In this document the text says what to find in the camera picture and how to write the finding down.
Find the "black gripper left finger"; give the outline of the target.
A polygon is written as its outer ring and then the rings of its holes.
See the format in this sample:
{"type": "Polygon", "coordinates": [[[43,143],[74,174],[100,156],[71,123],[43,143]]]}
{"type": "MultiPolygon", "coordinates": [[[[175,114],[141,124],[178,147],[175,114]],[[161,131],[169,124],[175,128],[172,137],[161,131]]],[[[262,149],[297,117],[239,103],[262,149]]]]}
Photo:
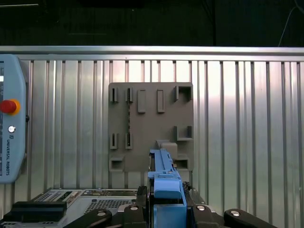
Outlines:
{"type": "Polygon", "coordinates": [[[136,189],[89,189],[91,197],[84,214],[78,218],[79,228],[149,228],[150,187],[136,189]]]}

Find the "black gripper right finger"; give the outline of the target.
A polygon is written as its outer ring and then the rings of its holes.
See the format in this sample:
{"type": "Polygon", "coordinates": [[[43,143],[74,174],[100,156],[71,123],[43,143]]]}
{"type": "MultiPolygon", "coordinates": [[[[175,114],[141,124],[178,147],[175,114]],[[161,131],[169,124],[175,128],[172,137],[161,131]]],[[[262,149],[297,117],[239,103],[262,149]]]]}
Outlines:
{"type": "Polygon", "coordinates": [[[196,192],[190,184],[183,182],[187,202],[188,228],[275,228],[274,225],[241,209],[228,209],[221,216],[209,205],[198,203],[193,194],[196,192]]]}

